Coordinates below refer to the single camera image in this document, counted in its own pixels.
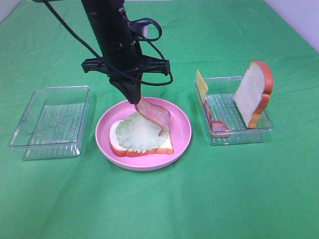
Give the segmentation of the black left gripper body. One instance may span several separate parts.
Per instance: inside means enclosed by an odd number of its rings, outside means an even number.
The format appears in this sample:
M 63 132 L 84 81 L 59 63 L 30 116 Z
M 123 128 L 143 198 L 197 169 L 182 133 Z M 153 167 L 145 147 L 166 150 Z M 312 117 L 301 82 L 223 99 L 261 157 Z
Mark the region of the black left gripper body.
M 85 73 L 97 71 L 108 75 L 109 77 L 124 77 L 126 79 L 149 86 L 165 86 L 170 81 L 161 83 L 152 83 L 139 80 L 136 75 L 142 73 L 162 73 L 170 75 L 170 63 L 166 59 L 158 59 L 141 54 L 141 48 L 137 47 L 137 52 L 130 53 L 119 49 L 120 54 L 111 57 L 101 57 L 86 42 L 83 45 L 95 56 L 95 58 L 86 59 L 81 64 Z

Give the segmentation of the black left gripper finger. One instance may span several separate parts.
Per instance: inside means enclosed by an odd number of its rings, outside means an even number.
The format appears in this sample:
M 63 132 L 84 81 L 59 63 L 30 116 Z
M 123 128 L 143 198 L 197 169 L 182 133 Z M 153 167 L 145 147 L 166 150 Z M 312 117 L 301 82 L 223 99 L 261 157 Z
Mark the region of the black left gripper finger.
M 138 104 L 141 99 L 141 84 L 140 83 L 134 83 L 129 84 L 128 86 L 129 91 L 129 102 L 131 104 Z
M 112 83 L 114 87 L 116 87 L 129 101 L 132 102 L 132 92 L 131 92 L 131 85 L 126 83 Z

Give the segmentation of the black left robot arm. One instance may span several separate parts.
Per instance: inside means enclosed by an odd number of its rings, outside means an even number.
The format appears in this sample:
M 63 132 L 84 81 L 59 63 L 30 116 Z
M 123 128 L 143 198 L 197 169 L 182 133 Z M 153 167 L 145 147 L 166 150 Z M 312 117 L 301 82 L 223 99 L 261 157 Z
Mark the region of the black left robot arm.
M 111 85 L 116 87 L 129 101 L 138 104 L 141 99 L 141 85 L 165 86 L 172 79 L 161 83 L 142 80 L 144 73 L 161 73 L 172 77 L 170 63 L 164 56 L 154 58 L 144 55 L 140 42 L 147 42 L 158 54 L 153 44 L 162 36 L 161 26 L 151 18 L 129 20 L 122 0 L 84 0 L 82 5 L 98 42 L 98 54 L 80 38 L 56 12 L 48 0 L 43 4 L 51 11 L 67 31 L 83 44 L 94 58 L 82 63 L 84 72 L 96 71 L 106 74 Z

